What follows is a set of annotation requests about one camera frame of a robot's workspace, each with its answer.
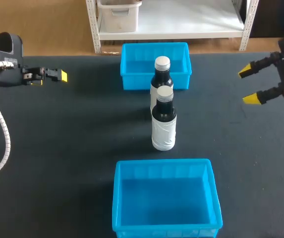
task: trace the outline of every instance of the white shelf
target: white shelf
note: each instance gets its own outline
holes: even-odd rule
[[[244,28],[231,0],[144,0],[138,21],[136,32],[108,33],[102,20],[100,40],[232,38]]]

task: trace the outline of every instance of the dark mat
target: dark mat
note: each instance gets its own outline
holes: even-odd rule
[[[175,147],[151,143],[149,92],[124,92],[120,57],[37,57],[69,83],[0,88],[12,142],[0,172],[0,238],[114,238],[119,160],[208,158],[224,226],[220,238],[284,237],[284,99],[243,105],[275,86],[274,67],[237,72],[265,54],[191,56],[190,88],[175,93]],[[4,138],[0,127],[0,160]]]

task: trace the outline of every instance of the plastic bin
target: plastic bin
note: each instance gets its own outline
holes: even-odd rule
[[[132,32],[137,30],[138,8],[135,0],[98,0],[107,32]]]
[[[118,238],[215,237],[222,225],[209,160],[117,163],[112,227]]]
[[[174,89],[188,89],[192,74],[187,43],[124,44],[121,56],[121,76],[124,90],[149,90],[155,73],[155,59],[170,58],[170,76]]]

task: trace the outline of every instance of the black bottle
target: black bottle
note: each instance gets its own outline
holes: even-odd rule
[[[152,110],[152,143],[158,150],[175,145],[177,113],[172,104],[173,90],[165,85],[157,90],[157,104]]]
[[[173,88],[173,81],[170,77],[170,59],[166,56],[159,56],[155,60],[155,75],[151,82],[151,112],[156,105],[157,89],[164,85]]]

